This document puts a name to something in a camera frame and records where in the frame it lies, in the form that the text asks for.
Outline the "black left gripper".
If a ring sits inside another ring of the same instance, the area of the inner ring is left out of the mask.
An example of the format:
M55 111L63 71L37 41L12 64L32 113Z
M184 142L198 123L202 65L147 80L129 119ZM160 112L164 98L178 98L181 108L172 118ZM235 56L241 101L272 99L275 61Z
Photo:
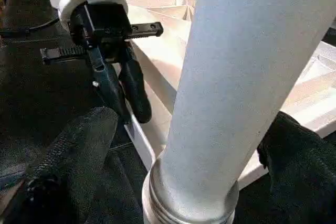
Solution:
M148 123L152 118L151 105L145 91L144 77L140 64L135 59L120 63L119 79L114 67L103 57L101 46L110 50L125 40L159 37L164 29L160 22L131 24L121 4L89 4L75 8L68 22L73 47L42 48L40 54L46 65L85 59L88 55L98 93L105 106L113 109L124 124L130 122L130 113L125 104L128 100L139 123Z

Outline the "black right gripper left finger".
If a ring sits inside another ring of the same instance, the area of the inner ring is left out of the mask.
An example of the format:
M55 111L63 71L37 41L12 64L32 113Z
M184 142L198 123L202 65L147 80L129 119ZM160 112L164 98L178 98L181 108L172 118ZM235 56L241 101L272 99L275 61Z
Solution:
M85 223L118 119L97 107L70 121L27 168L1 223Z

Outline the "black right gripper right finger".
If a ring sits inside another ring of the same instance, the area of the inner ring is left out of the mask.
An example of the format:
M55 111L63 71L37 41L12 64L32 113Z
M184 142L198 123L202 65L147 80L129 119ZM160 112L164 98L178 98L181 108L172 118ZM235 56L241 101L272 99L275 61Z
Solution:
M335 146L280 111L257 147L270 175L265 223L335 223Z

